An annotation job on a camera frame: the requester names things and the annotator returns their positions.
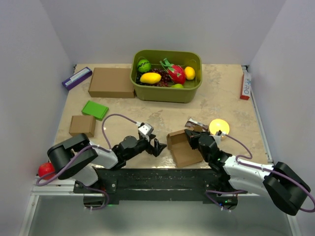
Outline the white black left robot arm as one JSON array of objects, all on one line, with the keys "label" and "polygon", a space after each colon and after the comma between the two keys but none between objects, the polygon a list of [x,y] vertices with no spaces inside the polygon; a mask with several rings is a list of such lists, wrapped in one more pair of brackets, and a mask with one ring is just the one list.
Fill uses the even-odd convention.
[{"label": "white black left robot arm", "polygon": [[87,135],[79,134],[51,147],[47,155],[56,171],[57,179],[74,178],[83,182],[91,193],[96,193],[101,189],[102,181],[91,164],[101,165],[108,170],[118,170],[128,160],[144,151],[157,157],[166,147],[155,135],[150,135],[148,140],[141,136],[138,139],[127,136],[112,149],[105,149],[91,142]]}]

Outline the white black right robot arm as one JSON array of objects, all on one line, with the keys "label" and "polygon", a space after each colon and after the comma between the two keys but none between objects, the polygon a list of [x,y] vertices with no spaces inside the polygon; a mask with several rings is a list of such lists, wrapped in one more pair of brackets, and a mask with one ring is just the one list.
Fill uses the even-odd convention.
[{"label": "white black right robot arm", "polygon": [[313,202],[310,187],[284,162],[274,165],[252,162],[253,155],[232,155],[219,149],[218,144],[224,132],[211,135],[186,129],[185,135],[192,149],[197,149],[204,161],[219,176],[219,183],[206,190],[206,196],[222,210],[225,204],[217,202],[211,196],[238,195],[253,193],[267,196],[282,212],[295,216],[298,211],[313,213],[315,210],[304,209],[307,198]]}]

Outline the green small box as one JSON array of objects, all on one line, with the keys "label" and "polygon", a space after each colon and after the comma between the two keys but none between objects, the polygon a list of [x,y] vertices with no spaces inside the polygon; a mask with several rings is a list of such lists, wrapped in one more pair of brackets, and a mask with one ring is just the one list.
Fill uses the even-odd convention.
[{"label": "green small box", "polygon": [[82,109],[82,114],[93,116],[95,119],[102,121],[105,118],[105,115],[108,113],[109,108],[102,104],[88,101]]}]

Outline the red white toothpaste box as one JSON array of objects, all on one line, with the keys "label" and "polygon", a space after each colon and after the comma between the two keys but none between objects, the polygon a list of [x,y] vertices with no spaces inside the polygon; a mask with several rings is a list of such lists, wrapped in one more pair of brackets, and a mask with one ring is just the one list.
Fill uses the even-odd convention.
[{"label": "red white toothpaste box", "polygon": [[242,76],[240,99],[249,100],[251,96],[252,76],[249,72],[244,71]]}]

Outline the small brown cardboard box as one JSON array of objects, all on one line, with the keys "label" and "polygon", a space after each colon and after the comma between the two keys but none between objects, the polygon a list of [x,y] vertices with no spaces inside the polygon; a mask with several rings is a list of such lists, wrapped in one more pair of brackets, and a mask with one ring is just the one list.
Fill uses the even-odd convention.
[{"label": "small brown cardboard box", "polygon": [[92,138],[95,135],[96,119],[90,115],[72,116],[69,134],[75,136],[78,134],[86,134]]}]

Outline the large closed cardboard box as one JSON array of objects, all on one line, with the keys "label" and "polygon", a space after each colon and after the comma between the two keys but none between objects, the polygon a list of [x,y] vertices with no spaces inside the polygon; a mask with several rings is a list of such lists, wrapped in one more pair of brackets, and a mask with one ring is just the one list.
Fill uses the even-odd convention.
[{"label": "large closed cardboard box", "polygon": [[96,98],[134,98],[130,68],[95,68],[89,94]]}]

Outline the brown snack wrapper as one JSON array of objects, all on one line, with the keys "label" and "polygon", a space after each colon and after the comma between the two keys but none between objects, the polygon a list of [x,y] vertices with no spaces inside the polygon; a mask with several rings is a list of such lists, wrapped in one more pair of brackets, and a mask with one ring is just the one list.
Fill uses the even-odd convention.
[{"label": "brown snack wrapper", "polygon": [[208,131],[209,126],[194,120],[193,118],[189,118],[185,124],[185,127],[192,127],[195,130]]}]

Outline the round yellow sponge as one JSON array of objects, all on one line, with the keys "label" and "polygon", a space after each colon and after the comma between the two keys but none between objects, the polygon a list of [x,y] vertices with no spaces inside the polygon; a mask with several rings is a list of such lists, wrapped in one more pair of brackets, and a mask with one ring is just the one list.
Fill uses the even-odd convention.
[{"label": "round yellow sponge", "polygon": [[219,131],[229,134],[230,126],[225,120],[217,118],[210,122],[208,129],[211,135],[216,135]]}]

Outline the green toy lime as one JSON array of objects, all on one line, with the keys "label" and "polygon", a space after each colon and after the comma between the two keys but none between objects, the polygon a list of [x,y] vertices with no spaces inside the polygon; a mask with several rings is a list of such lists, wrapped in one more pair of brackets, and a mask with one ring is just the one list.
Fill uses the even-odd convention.
[{"label": "green toy lime", "polygon": [[174,84],[171,86],[172,88],[182,89],[184,86],[182,84]]}]

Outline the yellow toy lemon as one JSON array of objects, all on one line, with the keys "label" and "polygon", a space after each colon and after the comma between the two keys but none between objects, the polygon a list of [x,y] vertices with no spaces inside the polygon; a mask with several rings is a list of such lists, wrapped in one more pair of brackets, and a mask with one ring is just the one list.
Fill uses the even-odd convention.
[{"label": "yellow toy lemon", "polygon": [[184,69],[184,72],[185,72],[186,79],[189,81],[193,80],[196,76],[195,70],[190,66],[187,66]]}]

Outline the pink toy dragon fruit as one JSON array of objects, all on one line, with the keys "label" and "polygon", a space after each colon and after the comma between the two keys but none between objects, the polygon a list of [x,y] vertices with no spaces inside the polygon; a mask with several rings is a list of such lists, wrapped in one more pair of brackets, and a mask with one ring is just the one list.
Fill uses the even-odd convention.
[{"label": "pink toy dragon fruit", "polygon": [[186,75],[184,69],[181,66],[170,63],[168,59],[161,60],[160,64],[167,72],[173,83],[181,85],[185,83]]}]

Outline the yellow toy mango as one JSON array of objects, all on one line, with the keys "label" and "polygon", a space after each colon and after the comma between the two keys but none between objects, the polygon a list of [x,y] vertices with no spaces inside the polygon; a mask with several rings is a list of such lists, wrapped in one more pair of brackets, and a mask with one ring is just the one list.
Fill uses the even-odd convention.
[{"label": "yellow toy mango", "polygon": [[145,84],[156,84],[159,83],[160,80],[161,75],[155,72],[147,72],[140,77],[140,82]]}]

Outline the olive green plastic bin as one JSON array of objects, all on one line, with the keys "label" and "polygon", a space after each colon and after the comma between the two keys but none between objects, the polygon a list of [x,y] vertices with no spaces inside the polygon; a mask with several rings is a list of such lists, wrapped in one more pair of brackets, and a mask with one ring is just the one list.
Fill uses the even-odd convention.
[{"label": "olive green plastic bin", "polygon": [[[195,70],[196,77],[192,81],[186,81],[183,88],[140,85],[136,83],[136,77],[138,76],[137,64],[142,59],[147,59],[153,68],[158,69],[162,68],[159,62],[163,59],[168,59],[182,68],[190,66]],[[198,54],[192,52],[141,50],[133,57],[130,80],[133,83],[136,96],[141,100],[189,103],[193,100],[197,89],[202,84],[201,58]]]}]

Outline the green toy watermelon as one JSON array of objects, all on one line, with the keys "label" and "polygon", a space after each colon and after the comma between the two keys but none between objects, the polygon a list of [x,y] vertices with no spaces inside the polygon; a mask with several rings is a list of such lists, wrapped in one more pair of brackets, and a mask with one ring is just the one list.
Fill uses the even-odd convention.
[{"label": "green toy watermelon", "polygon": [[141,59],[137,64],[137,70],[140,73],[147,73],[151,70],[151,63],[147,59]]}]

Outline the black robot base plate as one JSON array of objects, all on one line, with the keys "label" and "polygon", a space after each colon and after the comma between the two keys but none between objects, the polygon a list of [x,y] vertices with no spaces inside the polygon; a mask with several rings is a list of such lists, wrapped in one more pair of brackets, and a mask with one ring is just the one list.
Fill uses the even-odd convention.
[{"label": "black robot base plate", "polygon": [[96,190],[109,195],[109,203],[120,201],[192,201],[211,204],[217,201],[221,206],[233,209],[238,204],[237,194],[223,182],[220,174],[211,169],[120,169],[97,168],[99,180],[91,190],[75,183],[73,192],[85,194],[86,206],[101,205],[102,197]]}]

